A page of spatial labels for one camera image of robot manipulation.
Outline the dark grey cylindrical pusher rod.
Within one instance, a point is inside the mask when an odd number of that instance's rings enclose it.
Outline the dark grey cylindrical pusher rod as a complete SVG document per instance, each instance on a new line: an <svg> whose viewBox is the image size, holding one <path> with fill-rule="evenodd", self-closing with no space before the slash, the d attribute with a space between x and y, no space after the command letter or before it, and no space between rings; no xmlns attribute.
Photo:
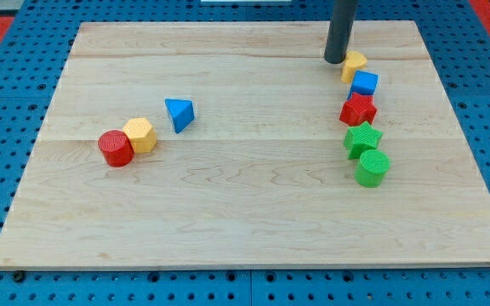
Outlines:
<svg viewBox="0 0 490 306"><path fill-rule="evenodd" d="M358 0L334 0L328 27L324 59L330 64L342 63L347 54Z"/></svg>

